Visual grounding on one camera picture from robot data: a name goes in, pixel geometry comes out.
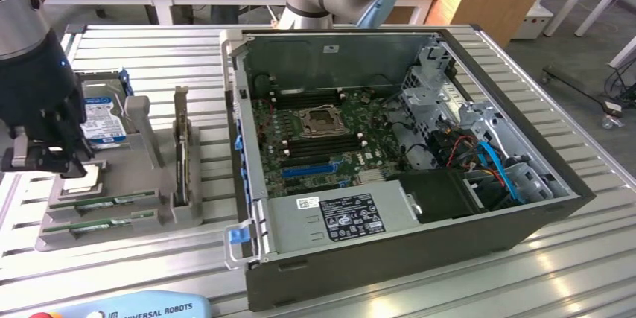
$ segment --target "circuit board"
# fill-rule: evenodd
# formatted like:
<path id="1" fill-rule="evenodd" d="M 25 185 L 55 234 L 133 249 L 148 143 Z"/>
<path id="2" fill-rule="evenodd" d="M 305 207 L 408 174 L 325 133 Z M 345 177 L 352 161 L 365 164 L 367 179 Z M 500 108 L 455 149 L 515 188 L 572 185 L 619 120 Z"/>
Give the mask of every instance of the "circuit board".
<path id="1" fill-rule="evenodd" d="M 387 125 L 385 98 L 373 98 L 372 94 L 364 90 L 349 90 L 343 93 L 344 100 L 332 106 L 280 109 L 273 101 L 255 100 L 252 102 L 269 197 L 360 185 L 357 174 L 369 170 L 376 170 L 373 172 L 381 173 L 383 177 L 404 171 L 408 163 L 405 159 L 400 160 L 403 158 L 400 144 L 391 126 Z M 289 152 L 285 143 L 292 141 L 308 143 L 312 140 L 319 140 L 307 138 L 308 130 L 303 124 L 301 116 L 308 109 L 316 112 L 323 109 L 335 111 L 345 128 L 336 130 L 345 130 L 349 137 L 355 136 L 360 140 L 361 146 L 357 150 L 327 154 L 329 160 L 325 165 L 329 172 L 288 176 L 285 173 L 292 171 L 296 171 L 293 172 L 296 174 L 304 168 L 317 168 L 312 165 L 284 164 L 291 162 L 287 161 Z"/>

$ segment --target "motherboard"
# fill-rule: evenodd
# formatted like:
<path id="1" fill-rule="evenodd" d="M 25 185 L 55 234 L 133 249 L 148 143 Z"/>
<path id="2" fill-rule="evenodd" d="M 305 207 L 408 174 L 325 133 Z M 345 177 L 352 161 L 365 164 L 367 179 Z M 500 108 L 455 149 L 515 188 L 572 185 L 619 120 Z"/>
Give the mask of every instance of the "motherboard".
<path id="1" fill-rule="evenodd" d="M 393 135 L 389 96 L 371 88 L 253 100 L 269 197 L 363 185 L 411 165 Z"/>

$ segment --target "green circuit board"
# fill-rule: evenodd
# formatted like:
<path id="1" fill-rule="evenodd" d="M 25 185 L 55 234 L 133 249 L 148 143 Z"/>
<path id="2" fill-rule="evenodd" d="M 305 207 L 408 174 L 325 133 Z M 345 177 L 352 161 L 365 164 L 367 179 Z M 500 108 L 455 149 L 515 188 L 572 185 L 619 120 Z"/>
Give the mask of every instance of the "green circuit board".
<path id="1" fill-rule="evenodd" d="M 303 139 L 304 127 L 299 113 L 304 109 L 276 109 L 268 101 L 261 100 L 253 101 L 252 105 L 260 133 L 260 154 L 269 197 L 360 185 L 356 174 L 369 169 L 380 170 L 384 176 L 404 171 L 405 160 L 400 161 L 400 144 L 391 127 L 385 126 L 388 106 L 384 98 L 372 98 L 363 90 L 345 92 L 345 100 L 335 108 L 349 135 L 357 136 L 361 133 L 365 146 L 360 150 L 327 154 L 329 163 L 337 164 L 333 173 L 292 178 L 283 178 L 285 168 L 281 163 L 288 158 L 283 141 Z"/>

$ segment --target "floor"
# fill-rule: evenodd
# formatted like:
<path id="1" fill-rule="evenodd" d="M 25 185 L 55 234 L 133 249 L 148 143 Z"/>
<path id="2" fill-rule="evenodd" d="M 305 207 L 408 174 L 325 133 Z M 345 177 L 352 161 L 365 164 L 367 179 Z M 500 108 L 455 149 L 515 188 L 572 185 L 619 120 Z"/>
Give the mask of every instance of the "floor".
<path id="1" fill-rule="evenodd" d="M 543 67 L 552 64 L 577 78 L 585 90 L 593 95 L 603 92 L 603 83 L 612 73 L 607 63 L 636 36 L 636 14 L 617 5 L 604 12 L 583 38 L 575 36 L 575 29 L 599 1 L 581 0 L 553 37 L 512 41 L 507 48 L 512 58 L 535 79 L 540 78 Z M 541 4 L 556 12 L 564 2 L 565 0 L 544 0 Z M 104 8 L 105 19 L 96 16 L 95 7 L 91 6 L 48 6 L 45 11 L 59 34 L 64 33 L 65 25 L 71 23 L 148 24 L 143 7 L 107 6 Z M 209 23 L 209 8 L 196 8 L 195 16 L 197 24 Z M 240 22 L 269 23 L 268 12 L 264 9 L 255 10 L 240 17 Z M 636 69 L 632 69 L 625 76 L 629 83 L 636 81 L 635 74 Z M 603 113 L 595 102 L 555 81 L 545 85 L 545 89 L 609 154 L 636 176 L 636 155 L 632 154 L 631 147 L 631 141 L 636 138 L 636 111 L 627 110 L 623 119 L 625 127 L 605 130 L 600 125 Z"/>

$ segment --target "aluminum profile table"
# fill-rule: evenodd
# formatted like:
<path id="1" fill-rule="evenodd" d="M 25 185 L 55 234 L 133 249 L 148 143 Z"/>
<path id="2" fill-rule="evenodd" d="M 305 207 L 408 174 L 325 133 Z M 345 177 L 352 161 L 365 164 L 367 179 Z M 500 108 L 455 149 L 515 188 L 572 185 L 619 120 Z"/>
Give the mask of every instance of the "aluminum profile table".
<path id="1" fill-rule="evenodd" d="M 201 128 L 205 220 L 180 232 L 39 253 L 32 246 L 45 198 L 24 194 L 37 174 L 7 175 L 0 198 L 13 199 L 0 212 L 0 316 L 24 317 L 149 289 L 200 294 L 213 316 L 232 318 L 636 315 L 635 180 L 488 36 L 468 26 L 448 29 L 597 194 L 567 220 L 508 252 L 271 311 L 248 311 L 244 273 L 223 262 L 221 230 L 236 222 L 236 207 L 220 29 L 89 26 L 64 37 L 73 68 L 124 66 L 136 94 L 151 98 L 155 128 L 171 126 L 173 87 L 189 87 L 188 111 Z M 483 96 L 461 69 L 459 81 L 473 97 Z"/>

